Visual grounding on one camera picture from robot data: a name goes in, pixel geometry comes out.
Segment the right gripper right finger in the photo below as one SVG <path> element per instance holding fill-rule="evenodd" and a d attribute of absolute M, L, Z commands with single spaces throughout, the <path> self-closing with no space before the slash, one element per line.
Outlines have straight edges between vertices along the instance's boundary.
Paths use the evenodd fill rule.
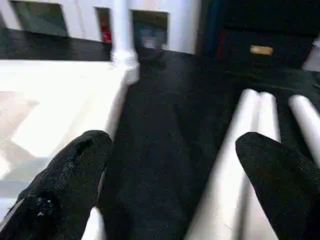
<path fill-rule="evenodd" d="M 236 154 L 280 240 L 320 238 L 320 169 L 300 151 L 257 132 L 235 142 Z"/>

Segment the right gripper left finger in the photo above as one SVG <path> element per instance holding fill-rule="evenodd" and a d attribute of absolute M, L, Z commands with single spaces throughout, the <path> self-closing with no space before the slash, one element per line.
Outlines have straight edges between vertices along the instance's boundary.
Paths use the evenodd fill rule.
<path fill-rule="evenodd" d="M 58 152 L 0 223 L 2 240 L 80 240 L 99 196 L 112 140 L 89 130 Z"/>

